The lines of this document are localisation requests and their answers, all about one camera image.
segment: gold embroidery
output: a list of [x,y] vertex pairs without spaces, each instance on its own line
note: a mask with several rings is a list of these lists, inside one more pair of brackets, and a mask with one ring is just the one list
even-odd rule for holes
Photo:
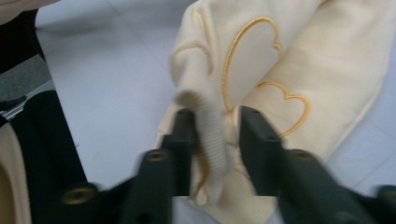
[[230,100],[230,95],[228,93],[228,72],[230,69],[230,64],[231,64],[231,59],[233,58],[233,54],[236,50],[236,47],[238,46],[239,41],[242,39],[244,34],[252,28],[254,25],[261,23],[261,22],[268,22],[271,24],[275,31],[275,38],[274,38],[274,44],[273,48],[277,50],[279,58],[283,54],[283,48],[282,46],[277,42],[279,38],[279,31],[277,28],[276,23],[274,20],[270,17],[259,17],[254,19],[253,21],[250,21],[248,24],[242,28],[242,30],[238,33],[236,38],[233,40],[233,44],[231,45],[230,51],[228,52],[227,58],[225,60],[224,68],[223,68],[223,74],[222,74],[222,80],[221,80],[221,87],[222,87],[222,94],[223,94],[223,99],[224,99],[224,104],[227,108],[228,111],[233,110],[233,105],[231,104]]
[[298,128],[300,128],[300,126],[304,123],[306,118],[308,118],[308,115],[311,112],[311,103],[309,102],[309,100],[303,95],[299,95],[299,94],[289,95],[288,89],[284,85],[282,85],[278,82],[275,82],[275,81],[267,81],[267,82],[260,83],[259,85],[257,85],[256,88],[262,88],[264,86],[275,86],[275,87],[278,87],[279,89],[281,89],[283,91],[283,99],[284,100],[298,99],[304,103],[304,112],[300,116],[299,120],[291,128],[289,128],[287,131],[282,133],[280,135],[280,137],[285,137],[285,136],[293,133],[294,131],[296,131]]

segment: beige fabric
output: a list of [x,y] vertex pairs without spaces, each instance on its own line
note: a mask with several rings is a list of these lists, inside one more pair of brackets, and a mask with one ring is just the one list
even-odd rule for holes
[[0,25],[11,21],[21,12],[40,8],[59,0],[0,0]]
[[220,223],[263,223],[274,210],[273,199],[254,196],[240,161],[239,105],[265,114],[285,147],[325,160],[380,90],[396,1],[321,3],[205,0],[186,10],[172,55],[178,92],[159,133],[186,106],[201,142],[217,143],[203,144],[209,177],[196,159],[191,193]]
[[0,224],[32,223],[21,147],[9,124],[0,128],[0,204]]
[[[225,132],[234,127],[224,113],[240,103],[276,63],[322,1],[210,0],[198,1],[186,10],[171,72],[178,86],[176,102],[195,112],[205,155],[197,158],[202,175],[194,178],[196,203],[215,203],[223,178],[233,167],[237,136]],[[242,35],[239,45],[233,44]],[[252,64],[244,58],[247,54]]]

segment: metal bolt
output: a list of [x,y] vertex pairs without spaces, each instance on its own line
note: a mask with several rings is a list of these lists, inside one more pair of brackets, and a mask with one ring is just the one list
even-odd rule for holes
[[164,161],[168,158],[168,155],[161,151],[153,151],[147,155],[148,161]]
[[90,201],[95,197],[95,190],[90,188],[71,189],[62,197],[64,204],[81,204]]
[[302,161],[312,161],[313,160],[311,155],[309,155],[307,152],[304,152],[299,149],[294,149],[291,153],[295,157],[297,157],[299,160],[302,160]]

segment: black fabric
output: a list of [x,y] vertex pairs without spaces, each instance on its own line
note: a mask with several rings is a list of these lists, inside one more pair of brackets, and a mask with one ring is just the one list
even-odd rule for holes
[[0,101],[0,111],[6,111],[14,108],[18,104],[24,102],[26,100],[26,96],[22,96],[18,99],[9,100],[9,101]]
[[0,128],[8,122],[3,116],[0,115]]
[[47,208],[62,190],[87,181],[55,91],[30,99],[11,125],[21,145],[33,223],[48,223]]
[[40,54],[40,48],[35,34],[36,10],[22,12],[17,18],[0,25],[0,74],[14,66]]

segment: white table surface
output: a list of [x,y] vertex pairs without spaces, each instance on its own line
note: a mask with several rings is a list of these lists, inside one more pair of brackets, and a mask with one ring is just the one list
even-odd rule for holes
[[[120,183],[152,149],[175,90],[168,56],[192,2],[63,0],[39,10],[37,35],[89,181]],[[340,183],[362,193],[396,185],[395,84],[393,48],[373,108],[327,162]],[[189,211],[206,218],[198,223],[213,222]]]

